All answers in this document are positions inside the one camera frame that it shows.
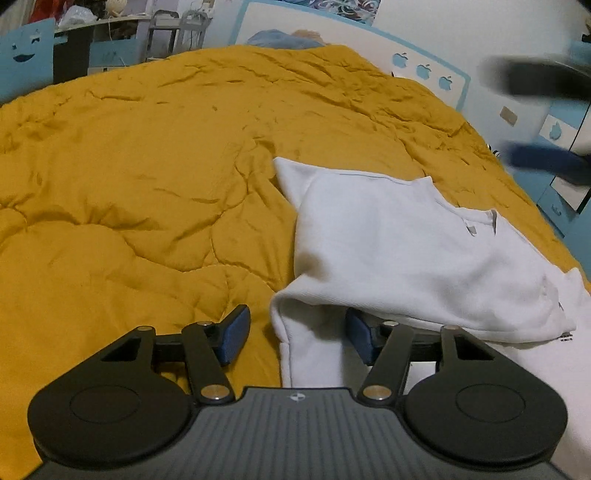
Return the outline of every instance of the white wall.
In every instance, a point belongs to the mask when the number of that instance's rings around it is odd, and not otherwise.
[[[227,45],[241,0],[216,0],[204,46]],[[576,0],[382,0],[374,27],[443,58],[472,77],[463,114],[488,143],[527,141],[539,131],[548,102],[517,101],[491,92],[479,65],[491,55],[567,53],[586,32],[588,13]],[[518,115],[511,127],[503,106]]]

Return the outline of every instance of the white headboard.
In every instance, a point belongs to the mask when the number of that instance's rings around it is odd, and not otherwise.
[[[366,24],[301,5],[275,0],[244,0],[230,43],[243,44],[261,30],[310,30],[326,43],[355,50],[384,72],[416,80],[460,111],[470,76],[411,43]]]

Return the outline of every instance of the yellow quilt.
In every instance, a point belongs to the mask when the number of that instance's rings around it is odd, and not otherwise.
[[[138,325],[174,333],[246,303],[229,378],[280,384],[268,304],[293,276],[296,213],[276,155],[431,175],[577,266],[459,113],[346,47],[202,50],[48,87],[0,109],[2,480],[39,463],[35,392]]]

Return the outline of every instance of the metal screw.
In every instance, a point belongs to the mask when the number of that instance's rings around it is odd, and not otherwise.
[[[363,389],[363,394],[372,400],[386,400],[392,395],[392,390],[383,385],[370,385]]]
[[[230,389],[224,385],[207,385],[201,389],[201,395],[210,400],[221,400],[230,394]]]

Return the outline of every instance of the smiling mouth cutout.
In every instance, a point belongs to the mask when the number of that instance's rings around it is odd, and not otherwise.
[[[12,57],[12,59],[14,61],[17,61],[18,63],[23,63],[25,61],[31,60],[33,57],[35,56],[35,54],[31,54],[31,55],[17,55],[16,57]]]

